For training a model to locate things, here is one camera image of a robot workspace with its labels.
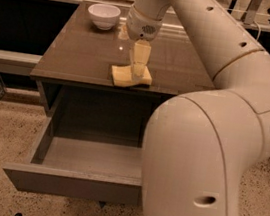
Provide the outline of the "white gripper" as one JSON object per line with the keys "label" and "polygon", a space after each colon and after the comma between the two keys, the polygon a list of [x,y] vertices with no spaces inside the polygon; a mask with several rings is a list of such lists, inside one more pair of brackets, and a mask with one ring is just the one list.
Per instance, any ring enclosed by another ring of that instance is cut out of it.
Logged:
{"label": "white gripper", "polygon": [[146,17],[131,6],[127,16],[126,25],[119,29],[120,40],[137,40],[130,50],[131,75],[134,81],[140,80],[144,76],[145,67],[150,58],[151,42],[156,38],[163,23]]}

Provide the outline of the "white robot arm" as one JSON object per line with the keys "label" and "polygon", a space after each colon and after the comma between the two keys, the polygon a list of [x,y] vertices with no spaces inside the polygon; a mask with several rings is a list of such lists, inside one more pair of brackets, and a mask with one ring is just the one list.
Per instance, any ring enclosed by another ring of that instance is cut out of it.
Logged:
{"label": "white robot arm", "polygon": [[131,39],[173,8],[215,86],[164,102],[142,146],[143,216],[239,216],[247,168],[270,157],[270,54],[216,0],[135,0]]}

